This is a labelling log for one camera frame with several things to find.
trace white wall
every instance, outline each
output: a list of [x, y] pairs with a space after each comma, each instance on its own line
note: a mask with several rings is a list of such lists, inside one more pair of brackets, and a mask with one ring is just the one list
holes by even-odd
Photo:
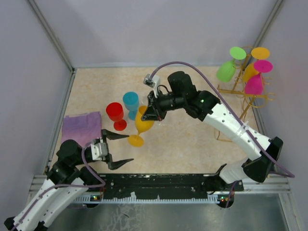
[[25, 0], [0, 1], [0, 230], [42, 174], [70, 73]]
[[308, 229], [307, 9], [306, 0], [285, 1], [263, 43], [274, 65], [269, 89], [277, 95], [261, 113], [267, 133], [284, 141], [280, 162], [295, 174], [290, 185]]
[[214, 65], [253, 45], [276, 0], [36, 0], [74, 67]]

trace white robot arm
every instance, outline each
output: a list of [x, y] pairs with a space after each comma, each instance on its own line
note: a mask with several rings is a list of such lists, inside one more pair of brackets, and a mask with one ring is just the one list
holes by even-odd
[[[87, 163], [104, 161], [110, 170], [118, 169], [133, 159], [113, 162], [106, 139], [116, 140], [128, 137], [108, 130], [102, 130], [102, 137], [95, 139], [90, 147], [84, 150]], [[47, 174], [38, 193], [16, 217], [4, 222], [8, 230], [45, 231], [56, 217], [78, 196], [89, 188], [102, 187], [103, 180], [97, 180], [86, 167], [76, 168], [83, 163], [82, 147], [74, 140], [61, 144], [57, 152], [58, 161]]]
[[[154, 76], [153, 79], [146, 76], [143, 83], [155, 89], [159, 85], [153, 82], [160, 82], [158, 80], [158, 76]], [[275, 160], [279, 157], [283, 141], [278, 137], [270, 139], [245, 123], [241, 125], [228, 111], [227, 107], [220, 102], [219, 98], [206, 90], [197, 91], [188, 74], [182, 71], [175, 72], [168, 77], [168, 82], [172, 91], [168, 91], [167, 94], [163, 94], [159, 89], [149, 93], [148, 107], [142, 116], [142, 120], [161, 121], [168, 111], [185, 109], [191, 117], [198, 118], [224, 133], [246, 153], [247, 158], [233, 164], [224, 165], [219, 169], [219, 176], [226, 184], [245, 178], [263, 182], [272, 170], [273, 162], [251, 140], [247, 130], [253, 134], [261, 147]]]

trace beige tabletop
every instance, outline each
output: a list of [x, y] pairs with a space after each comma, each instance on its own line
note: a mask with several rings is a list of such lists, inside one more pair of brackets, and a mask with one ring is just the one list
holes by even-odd
[[[230, 89], [234, 81], [220, 83], [215, 77], [218, 67], [199, 67], [217, 87]], [[99, 111], [102, 114], [102, 128], [117, 132], [113, 122], [105, 110], [109, 103], [119, 102], [123, 105], [122, 97], [128, 91], [138, 93], [140, 100], [151, 88], [143, 85], [146, 74], [150, 74], [155, 67], [130, 68], [91, 68], [79, 69], [71, 91], [65, 115], [73, 116]], [[189, 74], [197, 90], [213, 92], [207, 83], [194, 70], [188, 67], [165, 67], [157, 75], [161, 84], [169, 87], [167, 77], [182, 70]], [[242, 113], [243, 100], [236, 95], [224, 94], [223, 97], [233, 110]], [[121, 134], [137, 134], [134, 121], [128, 119], [128, 110], [124, 108], [124, 119], [128, 125]], [[257, 129], [253, 112], [249, 109], [246, 120], [253, 129]], [[104, 162], [90, 164], [100, 173], [214, 173], [225, 163], [232, 163], [243, 159], [245, 153], [234, 143], [217, 141], [214, 128], [193, 119], [184, 109], [170, 111], [162, 122], [155, 122], [147, 132], [141, 134], [144, 146], [132, 147], [127, 139], [109, 141], [109, 151], [114, 161], [134, 158], [118, 170], [110, 171]], [[55, 151], [61, 144], [61, 132]], [[52, 163], [57, 160], [54, 154]]]

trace metal floor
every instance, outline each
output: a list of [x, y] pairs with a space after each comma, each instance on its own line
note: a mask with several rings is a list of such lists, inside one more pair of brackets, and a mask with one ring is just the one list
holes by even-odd
[[67, 208], [48, 231], [287, 231], [277, 194], [235, 195], [213, 204], [108, 204]]

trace purple cloth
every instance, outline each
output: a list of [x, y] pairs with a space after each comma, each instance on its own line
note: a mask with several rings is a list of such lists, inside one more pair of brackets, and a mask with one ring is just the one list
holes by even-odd
[[64, 117], [61, 143], [75, 140], [82, 147], [93, 139], [101, 137], [102, 116], [100, 112]]

